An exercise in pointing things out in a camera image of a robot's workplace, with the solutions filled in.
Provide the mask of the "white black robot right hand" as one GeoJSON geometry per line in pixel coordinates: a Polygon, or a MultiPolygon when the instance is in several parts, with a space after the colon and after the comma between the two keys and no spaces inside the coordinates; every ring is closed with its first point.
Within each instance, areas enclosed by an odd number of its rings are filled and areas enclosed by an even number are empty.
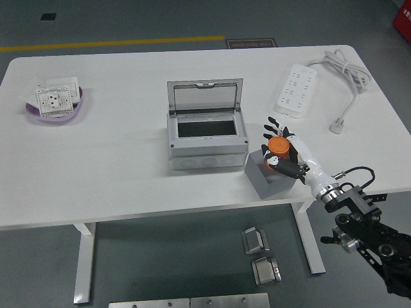
{"type": "Polygon", "coordinates": [[[300,180],[311,189],[314,197],[320,198],[336,186],[336,180],[326,174],[311,150],[302,139],[290,132],[287,126],[280,125],[273,117],[264,125],[267,139],[261,145],[263,159],[267,168],[290,178],[300,180]]]}

